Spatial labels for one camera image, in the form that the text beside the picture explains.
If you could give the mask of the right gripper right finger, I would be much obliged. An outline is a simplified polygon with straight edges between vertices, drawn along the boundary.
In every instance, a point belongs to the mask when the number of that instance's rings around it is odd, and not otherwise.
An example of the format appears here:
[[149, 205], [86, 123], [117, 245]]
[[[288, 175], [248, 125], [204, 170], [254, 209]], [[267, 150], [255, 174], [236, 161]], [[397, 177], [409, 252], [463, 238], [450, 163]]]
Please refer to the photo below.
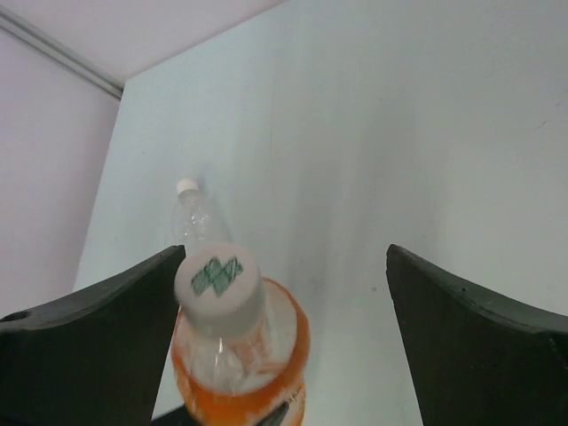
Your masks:
[[567, 318], [398, 245], [386, 276], [425, 425], [565, 425]]

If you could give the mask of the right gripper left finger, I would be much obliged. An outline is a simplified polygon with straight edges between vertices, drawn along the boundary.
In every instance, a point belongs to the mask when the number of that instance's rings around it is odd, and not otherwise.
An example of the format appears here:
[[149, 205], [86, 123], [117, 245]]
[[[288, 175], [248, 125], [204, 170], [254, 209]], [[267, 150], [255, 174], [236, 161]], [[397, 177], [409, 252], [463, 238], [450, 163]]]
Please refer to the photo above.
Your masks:
[[166, 248], [125, 272], [1, 319], [3, 425], [148, 425], [185, 258]]

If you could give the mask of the orange label bottle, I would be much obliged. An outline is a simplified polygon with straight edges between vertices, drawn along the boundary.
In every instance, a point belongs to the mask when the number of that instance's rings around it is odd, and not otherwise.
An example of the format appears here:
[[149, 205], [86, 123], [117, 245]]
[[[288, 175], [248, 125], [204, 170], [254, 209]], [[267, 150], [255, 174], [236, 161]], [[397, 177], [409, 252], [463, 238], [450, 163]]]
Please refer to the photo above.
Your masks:
[[198, 335], [177, 316], [171, 358], [185, 408], [200, 425], [300, 425], [309, 321], [291, 293], [264, 278], [265, 310], [243, 337]]

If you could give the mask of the clear unlabelled plastic bottle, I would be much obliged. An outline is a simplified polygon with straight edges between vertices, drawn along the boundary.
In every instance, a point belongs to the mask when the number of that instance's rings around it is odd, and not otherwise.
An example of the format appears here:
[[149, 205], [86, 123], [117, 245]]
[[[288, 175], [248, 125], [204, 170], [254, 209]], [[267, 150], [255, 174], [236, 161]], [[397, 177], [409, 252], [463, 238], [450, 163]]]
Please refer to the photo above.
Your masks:
[[196, 189], [185, 189], [177, 197], [171, 230], [174, 242], [184, 247], [186, 257], [210, 244], [233, 241], [215, 202]]

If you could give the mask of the white blue bottle cap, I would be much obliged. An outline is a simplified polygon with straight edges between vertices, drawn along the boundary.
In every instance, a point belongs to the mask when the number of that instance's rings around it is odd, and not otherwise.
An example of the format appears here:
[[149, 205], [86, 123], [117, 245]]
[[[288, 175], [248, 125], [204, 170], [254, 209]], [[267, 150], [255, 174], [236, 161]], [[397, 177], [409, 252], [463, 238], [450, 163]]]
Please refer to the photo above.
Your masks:
[[190, 178], [182, 178], [177, 182], [176, 185], [177, 195], [182, 194], [185, 191], [200, 191], [199, 184], [190, 179]]

